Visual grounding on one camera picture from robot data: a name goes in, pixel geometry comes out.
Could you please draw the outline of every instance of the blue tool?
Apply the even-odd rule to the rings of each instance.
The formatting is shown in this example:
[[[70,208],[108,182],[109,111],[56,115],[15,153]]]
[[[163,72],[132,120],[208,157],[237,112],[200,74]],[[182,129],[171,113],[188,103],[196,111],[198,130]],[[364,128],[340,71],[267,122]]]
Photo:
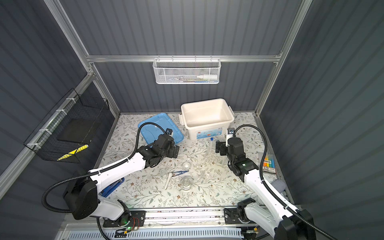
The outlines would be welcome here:
[[[178,172],[179,172],[179,174],[172,175],[172,177],[179,176],[179,175],[184,174],[184,173],[189,172],[189,171],[177,171],[177,172],[173,172],[173,173],[178,173]]]
[[[108,197],[113,191],[115,191],[117,187],[119,187],[124,182],[124,180],[124,178],[121,178],[116,182],[111,183],[108,187],[104,188],[103,191],[99,193],[99,195],[102,197]]]

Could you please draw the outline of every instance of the dark gray wall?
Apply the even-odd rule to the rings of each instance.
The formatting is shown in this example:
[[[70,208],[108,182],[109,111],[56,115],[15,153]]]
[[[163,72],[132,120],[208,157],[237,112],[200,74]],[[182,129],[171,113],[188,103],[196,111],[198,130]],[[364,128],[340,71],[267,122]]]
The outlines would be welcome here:
[[[181,111],[184,103],[223,98],[255,110],[273,63],[222,63],[218,84],[157,84],[152,63],[96,63],[121,112]]]
[[[300,1],[61,3],[91,55],[273,55]]]
[[[43,0],[0,1],[0,173],[23,149],[23,141],[86,72]],[[100,97],[91,84],[84,94]],[[41,205],[50,185],[93,168],[114,117],[104,119],[82,164],[34,157],[0,200],[0,239],[53,239],[62,214]],[[62,189],[49,202],[65,207]]]
[[[261,118],[295,203],[382,239],[384,2],[314,1]]]
[[[0,1],[0,173],[85,74],[44,1]]]

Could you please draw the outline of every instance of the leaf pattern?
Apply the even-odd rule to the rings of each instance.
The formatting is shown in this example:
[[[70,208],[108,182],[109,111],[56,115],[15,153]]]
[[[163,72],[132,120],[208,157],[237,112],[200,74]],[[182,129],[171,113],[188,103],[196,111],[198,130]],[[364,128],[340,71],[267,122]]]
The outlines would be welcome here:
[[[121,115],[107,146],[100,167],[129,156],[136,141],[137,125],[155,114]],[[188,131],[179,122],[177,114],[168,115],[184,135],[184,140],[179,143],[180,151],[177,159],[164,158],[155,168],[146,168],[125,177],[125,182],[110,194],[111,199],[123,200],[129,208],[153,207],[196,207],[196,206],[230,206],[251,197],[258,204],[263,204],[256,193],[248,189],[227,166],[227,157],[213,152],[204,156],[210,147],[210,139],[190,140]],[[235,120],[230,127],[241,124],[255,124],[252,113],[235,113]],[[237,136],[243,140],[244,150],[249,159],[259,164],[258,152],[264,151],[260,134],[252,128],[242,128]],[[225,141],[225,136],[214,137],[216,140]],[[147,145],[143,137],[139,138],[139,146]],[[166,177],[161,178],[159,171],[181,171],[182,163],[188,161],[191,168],[188,173],[172,177],[167,190],[164,190]],[[192,188],[188,191],[181,190],[180,180],[185,176],[194,179]],[[275,174],[264,173],[264,177],[272,182],[277,177]]]

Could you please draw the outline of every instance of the box label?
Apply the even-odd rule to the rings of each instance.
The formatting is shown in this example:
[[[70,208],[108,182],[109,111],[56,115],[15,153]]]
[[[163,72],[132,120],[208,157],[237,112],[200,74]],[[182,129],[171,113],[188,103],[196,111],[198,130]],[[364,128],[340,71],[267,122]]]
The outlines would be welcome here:
[[[222,127],[207,129],[197,132],[197,139],[205,138],[205,137],[214,137],[221,135],[223,131]]]

